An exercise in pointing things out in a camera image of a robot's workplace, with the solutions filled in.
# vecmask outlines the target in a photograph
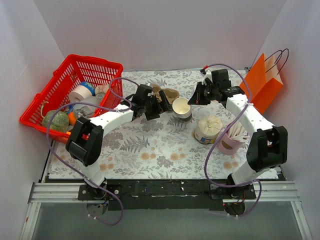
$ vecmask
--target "container lid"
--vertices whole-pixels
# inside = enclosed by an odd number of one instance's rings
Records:
[[[216,137],[223,125],[219,117],[207,115],[200,119],[198,127],[205,136]]]

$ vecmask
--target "bag handle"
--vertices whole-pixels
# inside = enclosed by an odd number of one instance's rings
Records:
[[[277,75],[280,73],[281,69],[285,66],[286,62],[288,61],[288,58],[289,58],[289,49],[288,48],[285,48],[284,50],[278,50],[278,51],[275,51],[273,54],[271,54],[266,60],[264,61],[267,61],[269,58],[271,58],[273,55],[275,55],[276,53],[278,52],[281,52],[279,54],[279,56],[276,58],[275,62],[274,62],[274,65],[272,67],[270,67],[265,73],[269,72],[274,66],[276,66],[278,64],[278,62],[280,61],[281,57],[282,57],[282,54],[284,53],[284,51],[287,51],[287,55],[286,55],[286,59],[283,63],[283,65],[281,66],[280,70],[278,71]]]

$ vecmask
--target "green fruit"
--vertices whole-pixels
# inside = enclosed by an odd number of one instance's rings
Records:
[[[42,120],[42,126],[47,127],[50,118],[56,112],[56,110],[48,111],[45,115],[44,119]],[[62,111],[59,111],[53,118],[52,123],[50,125],[50,129],[56,130],[59,132],[66,132],[69,126],[69,118],[68,115]]]

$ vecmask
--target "white panel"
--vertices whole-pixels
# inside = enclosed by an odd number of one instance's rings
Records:
[[[286,0],[34,0],[59,48],[126,70],[251,66]]]
[[[0,239],[19,238],[48,148],[19,118],[63,61],[32,0],[0,0]]]
[[[288,130],[285,175],[296,182],[313,239],[320,239],[320,1],[290,0],[279,14],[261,52],[289,48],[284,87],[267,118]]]

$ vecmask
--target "pink cup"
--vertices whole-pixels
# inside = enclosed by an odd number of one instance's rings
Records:
[[[234,155],[243,144],[243,142],[231,140],[228,135],[225,134],[218,142],[217,148],[225,155]]]

